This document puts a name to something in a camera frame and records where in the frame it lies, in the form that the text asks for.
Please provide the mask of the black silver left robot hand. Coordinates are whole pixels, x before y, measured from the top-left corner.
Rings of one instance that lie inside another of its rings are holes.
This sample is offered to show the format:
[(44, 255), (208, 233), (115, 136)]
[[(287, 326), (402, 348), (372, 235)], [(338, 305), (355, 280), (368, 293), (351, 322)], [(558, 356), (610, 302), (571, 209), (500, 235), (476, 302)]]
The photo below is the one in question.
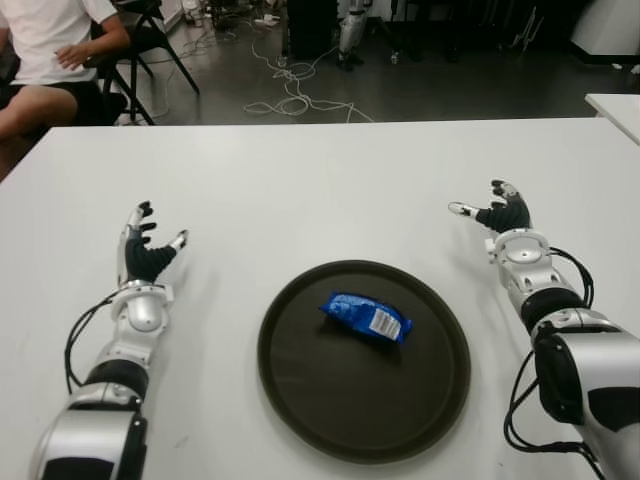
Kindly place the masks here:
[(187, 245), (189, 232), (182, 230), (164, 246), (150, 247), (150, 232), (157, 224), (146, 222), (145, 219), (153, 213), (150, 201), (139, 203), (121, 231), (116, 266), (119, 288), (137, 281), (153, 284)]

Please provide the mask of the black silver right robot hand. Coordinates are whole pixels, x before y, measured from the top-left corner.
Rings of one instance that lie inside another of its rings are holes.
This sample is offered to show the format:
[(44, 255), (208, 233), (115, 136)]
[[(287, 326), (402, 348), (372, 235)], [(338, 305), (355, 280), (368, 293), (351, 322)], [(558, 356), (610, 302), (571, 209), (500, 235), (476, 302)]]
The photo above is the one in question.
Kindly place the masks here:
[(513, 229), (532, 227), (528, 206), (520, 191), (511, 183), (494, 179), (490, 183), (496, 200), (488, 207), (478, 208), (463, 202), (450, 202), (448, 210), (454, 215), (469, 218), (498, 234)]

